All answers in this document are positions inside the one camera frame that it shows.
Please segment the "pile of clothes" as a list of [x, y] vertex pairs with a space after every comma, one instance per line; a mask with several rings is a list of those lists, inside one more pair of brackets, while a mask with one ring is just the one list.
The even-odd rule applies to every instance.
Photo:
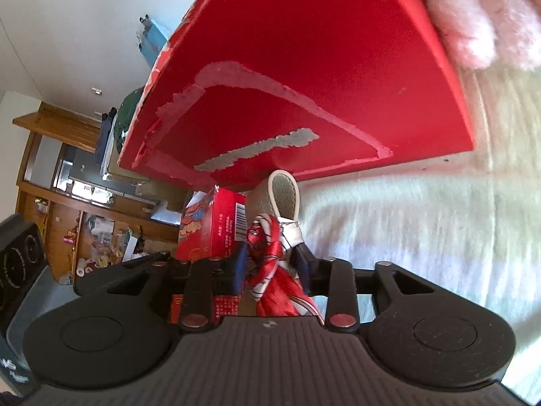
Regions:
[[112, 107], [101, 116], [100, 134], [94, 151], [95, 164], [100, 167], [100, 175], [107, 179], [118, 170], [117, 159], [124, 146], [132, 119], [142, 96], [140, 87], [129, 93], [120, 108]]

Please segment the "small red printed box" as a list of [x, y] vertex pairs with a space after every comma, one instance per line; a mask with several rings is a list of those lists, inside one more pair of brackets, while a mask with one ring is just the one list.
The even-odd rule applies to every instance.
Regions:
[[236, 257], [246, 236], [245, 203], [244, 195], [219, 186], [190, 201], [181, 218], [177, 260]]

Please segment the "light green bed sheet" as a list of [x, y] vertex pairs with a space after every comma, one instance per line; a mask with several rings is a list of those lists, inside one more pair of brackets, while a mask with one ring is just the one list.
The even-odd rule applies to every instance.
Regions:
[[517, 347], [504, 384], [540, 399], [540, 74], [461, 71], [473, 151], [304, 181], [317, 257], [388, 260], [501, 315]]

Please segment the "blue box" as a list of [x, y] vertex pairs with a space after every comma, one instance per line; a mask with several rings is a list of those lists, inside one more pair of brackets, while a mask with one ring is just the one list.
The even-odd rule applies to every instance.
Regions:
[[153, 67], [161, 50], [170, 38], [171, 31], [149, 15], [139, 18], [137, 31], [138, 49], [150, 68]]

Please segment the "pink plush toy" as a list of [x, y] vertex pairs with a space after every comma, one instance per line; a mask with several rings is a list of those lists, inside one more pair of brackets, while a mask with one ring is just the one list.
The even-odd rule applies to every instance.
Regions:
[[482, 70], [540, 67], [540, 0], [424, 0], [449, 57]]

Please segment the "wooden shelf cabinet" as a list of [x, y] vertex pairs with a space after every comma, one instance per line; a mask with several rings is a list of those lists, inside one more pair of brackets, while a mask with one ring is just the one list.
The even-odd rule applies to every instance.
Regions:
[[[84, 224], [92, 216], [111, 221], [114, 236], [130, 229], [160, 247], [176, 247], [178, 228], [153, 221], [145, 203], [119, 197], [111, 204], [102, 204], [74, 195], [72, 185], [65, 191], [56, 187], [67, 147], [94, 153], [99, 137], [99, 125], [94, 120], [42, 102], [37, 111], [16, 117], [12, 123], [29, 131], [18, 171], [16, 211], [42, 230], [44, 251], [55, 280], [75, 279], [77, 261], [90, 257], [93, 241]], [[39, 146], [46, 137], [61, 148], [52, 158], [51, 180], [41, 186], [31, 180], [31, 174], [40, 167]]]

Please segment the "red cardboard box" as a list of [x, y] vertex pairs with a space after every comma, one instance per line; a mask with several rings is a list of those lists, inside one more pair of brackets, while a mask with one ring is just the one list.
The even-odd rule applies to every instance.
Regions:
[[244, 191], [472, 150], [421, 0], [195, 0], [155, 63], [122, 168]]

